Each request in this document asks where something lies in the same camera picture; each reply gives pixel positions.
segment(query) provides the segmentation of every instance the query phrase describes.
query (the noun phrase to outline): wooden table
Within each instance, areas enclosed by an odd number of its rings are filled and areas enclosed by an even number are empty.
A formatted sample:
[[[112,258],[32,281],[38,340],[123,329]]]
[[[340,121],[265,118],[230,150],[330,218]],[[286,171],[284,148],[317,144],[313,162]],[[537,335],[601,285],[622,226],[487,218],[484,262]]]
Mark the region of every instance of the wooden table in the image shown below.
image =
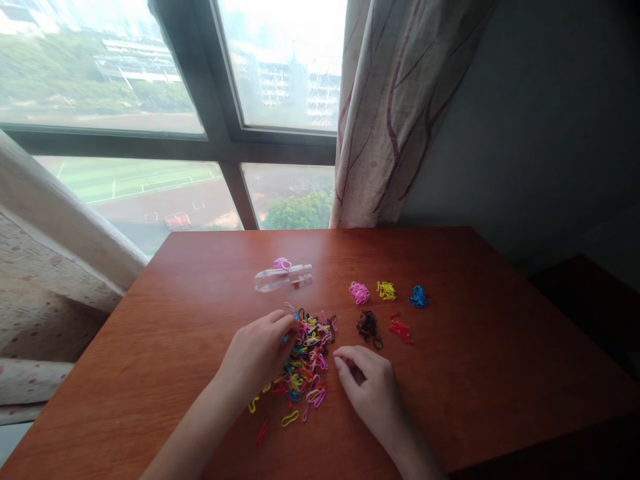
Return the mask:
[[[313,284],[258,293],[277,257]],[[234,332],[283,307],[338,316],[362,344],[352,281],[371,290],[406,406],[447,471],[635,410],[638,386],[469,228],[172,233],[8,460],[7,479],[136,479],[214,376]],[[396,301],[375,293],[393,282]],[[407,301],[424,286],[431,304]],[[389,315],[416,345],[387,331]],[[393,464],[352,410],[331,364],[307,423],[262,395],[214,454],[216,477],[389,478]],[[256,451],[262,423],[271,419]]]

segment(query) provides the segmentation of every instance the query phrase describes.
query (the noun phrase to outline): striped curtain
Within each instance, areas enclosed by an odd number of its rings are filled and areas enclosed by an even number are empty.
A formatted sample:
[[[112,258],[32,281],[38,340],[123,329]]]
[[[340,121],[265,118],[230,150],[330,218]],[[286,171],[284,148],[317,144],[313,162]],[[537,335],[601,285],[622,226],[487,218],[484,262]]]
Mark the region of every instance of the striped curtain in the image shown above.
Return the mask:
[[[398,220],[495,0],[349,0],[331,226]]]

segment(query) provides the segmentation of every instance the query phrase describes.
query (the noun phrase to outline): soccer field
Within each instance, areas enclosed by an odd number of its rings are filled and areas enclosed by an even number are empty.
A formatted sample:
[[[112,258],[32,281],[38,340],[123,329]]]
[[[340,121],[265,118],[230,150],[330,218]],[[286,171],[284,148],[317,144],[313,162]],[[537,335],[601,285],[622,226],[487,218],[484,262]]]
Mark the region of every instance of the soccer field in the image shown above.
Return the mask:
[[[214,180],[217,163],[173,160],[38,157],[38,162],[87,203],[116,199]]]

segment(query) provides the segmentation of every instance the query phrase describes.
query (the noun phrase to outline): window pane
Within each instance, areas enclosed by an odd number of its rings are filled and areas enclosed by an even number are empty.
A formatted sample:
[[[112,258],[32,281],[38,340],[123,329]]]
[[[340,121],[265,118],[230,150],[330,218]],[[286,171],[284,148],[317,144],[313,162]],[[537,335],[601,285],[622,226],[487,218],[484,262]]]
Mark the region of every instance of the window pane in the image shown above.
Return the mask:
[[[346,0],[218,0],[244,123],[335,132]]]
[[[147,0],[0,1],[0,121],[204,133]]]
[[[329,228],[333,167],[243,163],[242,171],[261,229]]]
[[[35,159],[147,255],[172,231],[242,230],[217,162]]]

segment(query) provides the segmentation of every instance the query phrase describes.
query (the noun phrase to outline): curtain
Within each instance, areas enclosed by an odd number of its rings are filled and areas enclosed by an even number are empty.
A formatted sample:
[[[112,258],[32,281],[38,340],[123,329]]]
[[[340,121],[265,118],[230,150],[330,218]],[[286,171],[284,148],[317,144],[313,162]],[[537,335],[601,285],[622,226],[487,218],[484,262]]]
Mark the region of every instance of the curtain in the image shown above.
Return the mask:
[[[0,131],[0,425],[39,414],[146,263]]]
[[[495,0],[349,0],[331,227],[398,220]]]

